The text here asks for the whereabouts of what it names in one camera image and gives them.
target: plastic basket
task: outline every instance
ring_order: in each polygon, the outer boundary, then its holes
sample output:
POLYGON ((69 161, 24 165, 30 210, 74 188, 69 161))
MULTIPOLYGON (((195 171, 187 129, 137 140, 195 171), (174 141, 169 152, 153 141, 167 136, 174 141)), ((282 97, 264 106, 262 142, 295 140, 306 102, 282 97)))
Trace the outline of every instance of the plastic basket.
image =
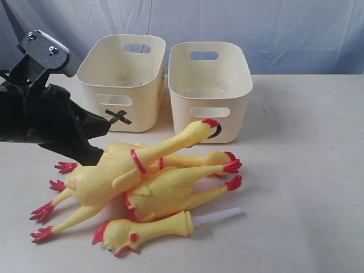
POLYGON ((238 46, 225 42, 174 46, 169 57, 168 87, 176 134, 193 121, 214 118, 222 131, 202 143, 227 143, 239 135, 253 83, 238 46))
POLYGON ((77 78, 90 111, 109 120, 111 131, 142 132, 154 126, 163 96, 165 50, 162 38, 130 34, 104 37, 90 50, 77 78))

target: black circle mark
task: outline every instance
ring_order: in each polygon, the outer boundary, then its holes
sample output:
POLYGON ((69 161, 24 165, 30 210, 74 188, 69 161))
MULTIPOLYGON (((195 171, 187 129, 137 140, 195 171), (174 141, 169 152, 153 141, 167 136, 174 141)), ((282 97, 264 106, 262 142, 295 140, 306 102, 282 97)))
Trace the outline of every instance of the black circle mark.
POLYGON ((211 136, 209 136, 209 137, 208 137, 208 139, 209 139, 209 138, 215 138, 215 137, 217 137, 218 135, 220 135, 221 130, 222 130, 222 128, 221 128, 221 125, 220 125, 220 123, 219 123, 219 124, 217 125, 216 132, 215 132, 214 134, 212 134, 211 136))

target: white table surface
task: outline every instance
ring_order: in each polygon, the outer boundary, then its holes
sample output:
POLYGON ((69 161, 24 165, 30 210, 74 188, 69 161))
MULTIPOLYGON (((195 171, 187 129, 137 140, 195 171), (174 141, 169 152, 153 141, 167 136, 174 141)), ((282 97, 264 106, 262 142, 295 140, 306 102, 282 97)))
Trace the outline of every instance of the white table surface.
MULTIPOLYGON (((52 76, 84 106, 76 78, 52 76)), ((180 153, 232 151, 244 163, 243 187, 192 211, 240 206, 244 215, 200 226, 190 237, 169 235, 115 258, 95 230, 125 216, 113 201, 100 214, 44 244, 31 243, 42 225, 30 212, 64 179, 53 165, 67 158, 35 144, 0 143, 0 272, 364 272, 364 76, 253 76, 242 132, 229 144, 201 144, 180 153)), ((173 136, 168 96, 145 133, 108 133, 91 144, 157 143, 173 136)), ((216 187, 229 177, 206 179, 216 187)), ((46 225, 76 208, 66 200, 46 225)))

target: bolt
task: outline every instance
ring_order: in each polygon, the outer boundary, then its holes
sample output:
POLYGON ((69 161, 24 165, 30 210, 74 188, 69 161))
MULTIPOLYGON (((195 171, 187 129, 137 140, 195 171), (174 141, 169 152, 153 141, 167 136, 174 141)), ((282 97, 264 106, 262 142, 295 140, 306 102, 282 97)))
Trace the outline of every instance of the bolt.
POLYGON ((55 53, 57 53, 58 49, 54 46, 51 46, 51 47, 49 47, 49 51, 51 52, 51 54, 55 54, 55 53))
POLYGON ((35 39, 36 34, 35 34, 35 33, 33 33, 33 32, 29 32, 29 33, 28 33, 28 36, 29 36, 29 38, 32 40, 32 39, 35 39))

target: black x mark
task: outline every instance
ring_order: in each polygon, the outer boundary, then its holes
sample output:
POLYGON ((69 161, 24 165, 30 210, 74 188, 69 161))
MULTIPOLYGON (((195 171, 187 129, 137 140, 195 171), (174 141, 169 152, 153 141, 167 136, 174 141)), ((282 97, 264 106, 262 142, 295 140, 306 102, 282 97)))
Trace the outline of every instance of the black x mark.
POLYGON ((114 112, 110 111, 109 109, 106 109, 105 113, 113 116, 112 119, 109 120, 109 122, 111 124, 116 123, 116 121, 122 121, 128 125, 131 123, 131 121, 129 121, 127 118, 123 117, 123 115, 127 114, 124 110, 120 110, 118 113, 114 113, 114 112))

